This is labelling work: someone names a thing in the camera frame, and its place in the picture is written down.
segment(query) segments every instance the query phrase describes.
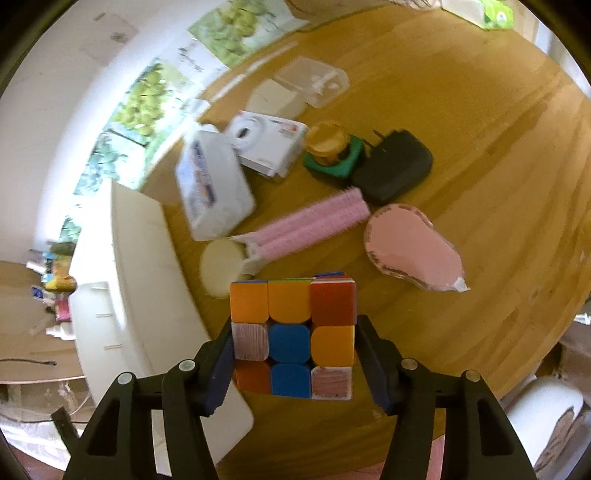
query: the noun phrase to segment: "green grape bunch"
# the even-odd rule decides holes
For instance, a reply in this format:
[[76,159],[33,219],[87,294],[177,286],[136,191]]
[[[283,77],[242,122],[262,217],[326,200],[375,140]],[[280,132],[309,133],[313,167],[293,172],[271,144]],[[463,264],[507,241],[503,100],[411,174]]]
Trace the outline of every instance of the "green grape bunch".
[[162,78],[162,69],[162,65],[156,64],[135,82],[127,101],[113,117],[114,122],[146,137],[154,133],[156,121],[164,116],[162,103],[168,93],[167,82]]
[[267,12],[265,0],[232,0],[217,8],[205,25],[209,49],[225,65],[236,66],[249,53],[243,39],[255,34],[258,17]]

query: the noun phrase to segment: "clear plastic box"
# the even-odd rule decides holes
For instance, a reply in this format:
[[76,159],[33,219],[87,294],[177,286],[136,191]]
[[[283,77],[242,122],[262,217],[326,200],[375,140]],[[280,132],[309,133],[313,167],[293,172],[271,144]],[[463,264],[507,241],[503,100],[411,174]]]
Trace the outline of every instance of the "clear plastic box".
[[349,88],[344,70],[307,57],[297,57],[275,74],[284,87],[300,92],[306,103],[322,108]]

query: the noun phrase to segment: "rubik's cube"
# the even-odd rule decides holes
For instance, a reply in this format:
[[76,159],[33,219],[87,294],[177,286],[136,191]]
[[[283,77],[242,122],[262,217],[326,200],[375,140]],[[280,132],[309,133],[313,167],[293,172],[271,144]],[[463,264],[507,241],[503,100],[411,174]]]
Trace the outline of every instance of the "rubik's cube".
[[230,314],[240,390],[350,400],[357,318],[352,278],[234,282]]

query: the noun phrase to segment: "green and white package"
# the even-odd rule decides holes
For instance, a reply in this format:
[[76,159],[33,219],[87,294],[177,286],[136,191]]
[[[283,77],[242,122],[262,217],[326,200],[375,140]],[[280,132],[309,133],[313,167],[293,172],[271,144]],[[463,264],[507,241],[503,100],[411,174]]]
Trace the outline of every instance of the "green and white package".
[[513,28],[513,10],[499,0],[441,0],[441,7],[485,30]]

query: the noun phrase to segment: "pink hair roller brush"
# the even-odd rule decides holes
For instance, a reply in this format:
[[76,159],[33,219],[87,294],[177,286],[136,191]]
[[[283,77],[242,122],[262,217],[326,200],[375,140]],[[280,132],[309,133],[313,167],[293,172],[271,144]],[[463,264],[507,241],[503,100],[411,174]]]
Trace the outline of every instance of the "pink hair roller brush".
[[250,260],[247,262],[260,269],[273,260],[344,232],[369,216],[361,191],[354,188],[232,239],[246,244]]

